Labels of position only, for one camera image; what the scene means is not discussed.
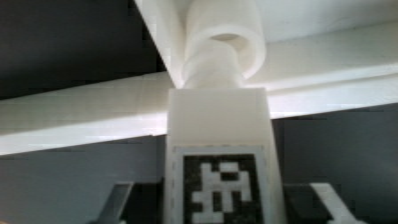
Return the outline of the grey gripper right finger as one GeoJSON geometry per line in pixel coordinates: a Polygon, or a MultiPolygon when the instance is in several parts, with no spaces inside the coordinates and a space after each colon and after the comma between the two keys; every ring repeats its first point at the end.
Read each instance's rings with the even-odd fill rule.
{"type": "Polygon", "coordinates": [[[331,214],[327,224],[368,224],[356,218],[333,185],[329,183],[311,183],[311,188],[331,214]]]}

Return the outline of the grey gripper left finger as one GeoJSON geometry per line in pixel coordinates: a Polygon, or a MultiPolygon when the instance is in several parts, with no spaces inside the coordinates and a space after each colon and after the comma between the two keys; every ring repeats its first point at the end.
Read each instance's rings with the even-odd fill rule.
{"type": "Polygon", "coordinates": [[[121,224],[134,182],[114,185],[98,218],[87,224],[121,224]]]}

